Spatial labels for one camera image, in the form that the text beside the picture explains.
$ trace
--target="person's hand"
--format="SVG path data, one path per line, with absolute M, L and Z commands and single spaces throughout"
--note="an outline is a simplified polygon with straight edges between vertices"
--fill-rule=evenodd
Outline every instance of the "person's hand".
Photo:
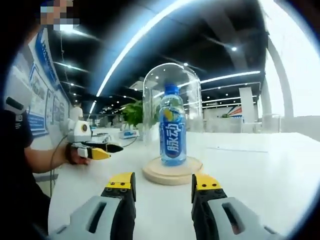
M 74 147 L 71 147 L 71 160 L 77 165 L 88 165 L 91 161 L 89 158 L 79 156 L 77 149 Z

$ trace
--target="wooden base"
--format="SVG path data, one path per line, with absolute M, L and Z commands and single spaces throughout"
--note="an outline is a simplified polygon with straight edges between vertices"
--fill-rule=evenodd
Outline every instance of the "wooden base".
M 203 164 L 188 156 L 180 166 L 164 166 L 160 157 L 153 159 L 142 169 L 143 175 L 151 182 L 162 185 L 183 185 L 191 182 L 192 174 L 202 171 Z

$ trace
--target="table surface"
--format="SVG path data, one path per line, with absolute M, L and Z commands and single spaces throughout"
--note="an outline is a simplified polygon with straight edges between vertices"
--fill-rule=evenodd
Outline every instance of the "table surface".
M 117 137 L 119 130 L 95 133 Z M 132 139 L 120 140 L 126 145 Z M 191 218 L 191 184 L 165 186 L 147 181 L 142 167 L 158 143 L 135 141 L 109 159 L 109 173 L 135 172 L 134 240 L 196 240 Z M 187 133 L 188 155 L 203 162 L 229 197 L 255 211 L 262 224 L 288 235 L 303 218 L 320 183 L 320 142 L 298 133 Z

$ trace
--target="glass dome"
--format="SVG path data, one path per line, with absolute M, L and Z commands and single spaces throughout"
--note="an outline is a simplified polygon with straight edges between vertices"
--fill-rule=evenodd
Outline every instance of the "glass dome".
M 173 131 L 173 133 L 179 132 L 179 135 L 176 134 L 177 138 L 165 136 L 169 133 L 170 126 L 166 125 L 165 129 L 162 119 L 164 115 L 167 119 L 168 114 L 169 118 L 172 118 L 171 125 L 173 122 L 176 123 L 174 119 L 181 121 L 179 122 L 181 128 L 177 127 L 177 131 Z M 161 166 L 158 165 L 157 168 L 161 168 L 164 172 L 177 169 L 169 166 L 181 165 L 181 168 L 187 169 L 188 174 L 191 174 L 193 170 L 190 164 L 193 163 L 189 160 L 193 159 L 193 155 L 199 157 L 199 152 L 203 148 L 201 141 L 203 132 L 201 85 L 196 73 L 190 67 L 176 63 L 165 63 L 153 68 L 143 82 L 143 140 L 148 161 L 160 159 Z M 181 140 L 179 142 L 181 146 L 173 140 Z M 165 148 L 164 145 L 169 142 L 172 145 Z M 175 150 L 175 146 L 179 149 L 177 150 L 179 154 L 180 150 L 184 149 L 180 155 L 184 153 L 185 157 L 182 157 L 181 164 L 167 164 L 173 163 L 177 158 L 172 151 Z M 164 151 L 166 156 L 170 156 L 168 161 L 164 161 Z

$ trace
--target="person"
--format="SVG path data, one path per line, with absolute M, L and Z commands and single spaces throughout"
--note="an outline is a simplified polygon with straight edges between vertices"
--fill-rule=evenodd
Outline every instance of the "person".
M 70 119 L 73 121 L 84 120 L 84 112 L 81 108 L 81 103 L 75 104 L 70 110 Z
M 54 14 L 57 11 L 64 11 L 64 1 L 55 0 L 59 2 L 60 5 L 57 6 L 60 8 L 54 8 Z M 47 17 L 48 19 L 44 19 L 44 16 L 41 16 L 41 21 L 50 23 L 52 14 L 48 14 Z M 27 35 L 24 44 L 28 44 L 39 30 L 40 25 L 36 25 Z M 0 119 L 1 125 L 4 126 L 1 130 L 4 141 L 0 174 L 1 205 L 5 206 L 5 211 L 1 214 L 10 227 L 15 226 L 19 229 L 23 227 L 23 231 L 17 230 L 14 234 L 24 238 L 39 239 L 39 233 L 35 229 L 48 234 L 50 198 L 37 185 L 33 173 L 49 172 L 64 163 L 87 165 L 90 160 L 80 157 L 77 150 L 70 148 L 69 144 L 50 150 L 33 149 L 31 146 L 34 138 L 26 112 L 16 115 L 12 111 L 1 109 Z

